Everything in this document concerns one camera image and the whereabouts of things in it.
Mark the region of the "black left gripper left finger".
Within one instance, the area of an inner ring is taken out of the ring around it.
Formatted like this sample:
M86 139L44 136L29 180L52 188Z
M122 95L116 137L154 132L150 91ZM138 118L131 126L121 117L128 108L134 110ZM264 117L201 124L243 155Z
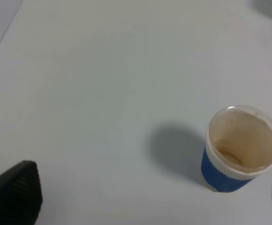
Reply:
M24 160L0 175L0 225L35 224L42 202L36 162Z

